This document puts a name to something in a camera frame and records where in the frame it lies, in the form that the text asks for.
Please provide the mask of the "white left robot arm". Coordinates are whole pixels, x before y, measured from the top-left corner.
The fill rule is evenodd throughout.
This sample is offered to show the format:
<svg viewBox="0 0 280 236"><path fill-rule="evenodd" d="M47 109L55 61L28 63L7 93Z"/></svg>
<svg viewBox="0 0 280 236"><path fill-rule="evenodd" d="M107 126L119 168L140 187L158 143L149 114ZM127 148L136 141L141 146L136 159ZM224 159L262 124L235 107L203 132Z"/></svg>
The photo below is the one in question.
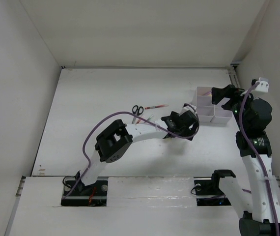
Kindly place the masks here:
<svg viewBox="0 0 280 236"><path fill-rule="evenodd" d="M117 115L131 115L141 119L140 124L126 124L121 119L113 121L96 137L92 157L86 153L85 147L96 129L105 121ZM131 144L151 139L180 138L192 140L200 127L195 106L185 104L180 113L171 112L169 116L149 121L130 112L113 113L102 119L90 131L83 143L83 154L88 161L87 166L76 174L75 189L87 195L107 164L113 163L125 154Z"/></svg>

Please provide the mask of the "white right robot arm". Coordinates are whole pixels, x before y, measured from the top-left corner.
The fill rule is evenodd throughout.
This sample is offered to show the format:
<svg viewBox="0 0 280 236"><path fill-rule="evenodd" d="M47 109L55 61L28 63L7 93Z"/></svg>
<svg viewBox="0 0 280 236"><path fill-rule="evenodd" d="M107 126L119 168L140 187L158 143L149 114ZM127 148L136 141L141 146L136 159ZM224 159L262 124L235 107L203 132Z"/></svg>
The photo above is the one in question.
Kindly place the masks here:
<svg viewBox="0 0 280 236"><path fill-rule="evenodd" d="M259 83L249 90L228 85L212 88L212 104L223 99L224 110L232 111L239 131L236 144L245 165L250 190L245 191L231 170L215 170L210 188L224 193L239 218L239 231L243 236L280 236L280 204L277 180L272 173L272 149L265 129L272 120L272 106L255 98Z"/></svg>

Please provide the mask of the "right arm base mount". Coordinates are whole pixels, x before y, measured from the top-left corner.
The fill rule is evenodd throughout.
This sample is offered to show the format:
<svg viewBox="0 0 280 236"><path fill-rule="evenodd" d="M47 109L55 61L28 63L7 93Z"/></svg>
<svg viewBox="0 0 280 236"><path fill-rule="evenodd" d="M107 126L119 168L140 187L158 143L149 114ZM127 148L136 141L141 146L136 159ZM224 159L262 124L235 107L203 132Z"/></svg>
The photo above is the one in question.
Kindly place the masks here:
<svg viewBox="0 0 280 236"><path fill-rule="evenodd" d="M219 189L224 177L236 177L232 170L215 170L210 177L195 177L191 194L196 196L199 207L230 206L227 196Z"/></svg>

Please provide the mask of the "black handled scissors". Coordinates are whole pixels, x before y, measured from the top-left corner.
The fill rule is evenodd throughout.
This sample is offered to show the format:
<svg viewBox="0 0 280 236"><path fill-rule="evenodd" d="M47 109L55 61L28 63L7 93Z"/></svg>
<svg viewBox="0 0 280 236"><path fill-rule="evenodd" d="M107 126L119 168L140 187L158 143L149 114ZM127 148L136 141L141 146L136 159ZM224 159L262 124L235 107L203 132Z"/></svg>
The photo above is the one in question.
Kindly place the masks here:
<svg viewBox="0 0 280 236"><path fill-rule="evenodd" d="M136 119L138 116L142 115L144 111L144 107L143 106L139 106L139 105L135 105L132 108L132 113L135 115L133 120L132 120L132 124L135 123Z"/></svg>

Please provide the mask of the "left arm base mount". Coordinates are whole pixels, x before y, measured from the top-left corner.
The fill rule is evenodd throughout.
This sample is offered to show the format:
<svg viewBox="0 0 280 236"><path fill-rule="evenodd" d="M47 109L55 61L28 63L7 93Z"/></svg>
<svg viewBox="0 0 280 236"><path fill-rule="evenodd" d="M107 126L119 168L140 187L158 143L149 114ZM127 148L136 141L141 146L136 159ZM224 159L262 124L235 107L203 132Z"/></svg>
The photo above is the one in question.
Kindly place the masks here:
<svg viewBox="0 0 280 236"><path fill-rule="evenodd" d="M75 176L65 176L63 178L61 205L63 207L106 207L108 177L99 177L92 185L84 185L80 181L75 189L71 191L79 177L80 173L77 173Z"/></svg>

